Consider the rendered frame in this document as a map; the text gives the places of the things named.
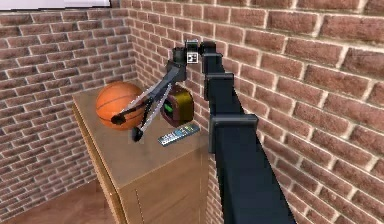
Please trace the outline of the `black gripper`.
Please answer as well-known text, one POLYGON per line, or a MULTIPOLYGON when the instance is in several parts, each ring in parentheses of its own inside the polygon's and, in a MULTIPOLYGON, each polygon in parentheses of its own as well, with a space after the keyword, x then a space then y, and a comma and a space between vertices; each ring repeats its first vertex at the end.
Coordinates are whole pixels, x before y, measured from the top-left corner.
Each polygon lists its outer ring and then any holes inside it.
POLYGON ((142 125, 132 129, 132 140, 139 142, 146 129, 150 126, 153 119, 159 114, 171 88, 172 84, 183 82, 187 78, 186 73, 186 49, 184 47, 175 47, 172 49, 172 58, 166 65, 166 81, 162 80, 149 87, 124 109, 111 118, 111 122, 121 125, 126 122, 126 115, 144 108, 142 125))

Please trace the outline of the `brown alarm clock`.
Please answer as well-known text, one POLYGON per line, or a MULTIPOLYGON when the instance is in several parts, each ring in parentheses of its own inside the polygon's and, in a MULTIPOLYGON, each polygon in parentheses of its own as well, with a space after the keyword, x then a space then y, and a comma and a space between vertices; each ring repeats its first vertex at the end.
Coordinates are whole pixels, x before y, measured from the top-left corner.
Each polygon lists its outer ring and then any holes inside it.
POLYGON ((161 115, 173 127, 192 121, 194 101, 190 92, 179 85, 174 85, 164 101, 161 115))

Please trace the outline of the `orange basketball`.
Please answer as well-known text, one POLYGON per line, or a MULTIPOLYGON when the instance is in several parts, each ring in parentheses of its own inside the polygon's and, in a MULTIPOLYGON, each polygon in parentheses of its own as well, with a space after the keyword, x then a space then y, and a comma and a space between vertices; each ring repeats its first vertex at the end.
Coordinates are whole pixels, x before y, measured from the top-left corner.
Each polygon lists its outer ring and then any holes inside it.
POLYGON ((117 81, 105 86, 96 99, 96 113, 103 125, 123 131, 138 126, 143 118, 144 109, 126 115, 126 122, 116 125, 111 118, 124 109, 131 101, 138 97, 142 90, 135 84, 117 81))

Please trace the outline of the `grey remote control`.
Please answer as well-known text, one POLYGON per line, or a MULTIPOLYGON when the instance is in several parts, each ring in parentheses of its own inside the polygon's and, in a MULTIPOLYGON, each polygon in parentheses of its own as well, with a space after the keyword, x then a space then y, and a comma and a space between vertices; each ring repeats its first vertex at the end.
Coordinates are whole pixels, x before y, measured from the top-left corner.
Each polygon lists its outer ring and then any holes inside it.
POLYGON ((198 125, 196 125, 194 123, 190 123, 190 124, 187 124, 187 125, 184 125, 184 126, 181 126, 177 129, 175 129, 171 133, 168 133, 164 136, 159 137, 158 142, 163 147, 165 147, 165 146, 173 144, 173 143, 175 143, 181 139, 184 139, 188 136, 191 136, 191 135, 193 135, 199 131, 200 131, 200 128, 198 125))

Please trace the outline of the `wooden cabinet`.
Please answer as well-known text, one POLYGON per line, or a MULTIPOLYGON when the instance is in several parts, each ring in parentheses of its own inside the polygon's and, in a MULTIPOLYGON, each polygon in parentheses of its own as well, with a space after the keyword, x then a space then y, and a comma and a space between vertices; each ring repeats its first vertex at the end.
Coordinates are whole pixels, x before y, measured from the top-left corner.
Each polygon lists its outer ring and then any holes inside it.
POLYGON ((206 224, 208 136, 200 131, 166 147, 173 131, 158 116, 138 142, 104 126, 97 89, 73 95, 73 111, 116 224, 206 224))

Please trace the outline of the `white window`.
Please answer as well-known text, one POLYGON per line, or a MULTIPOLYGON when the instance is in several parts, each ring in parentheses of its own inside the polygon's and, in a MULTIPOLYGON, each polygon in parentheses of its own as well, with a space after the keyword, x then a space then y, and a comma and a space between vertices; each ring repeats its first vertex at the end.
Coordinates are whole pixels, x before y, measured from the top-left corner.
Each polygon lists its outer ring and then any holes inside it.
POLYGON ((110 0, 0 0, 0 11, 109 7, 110 0))

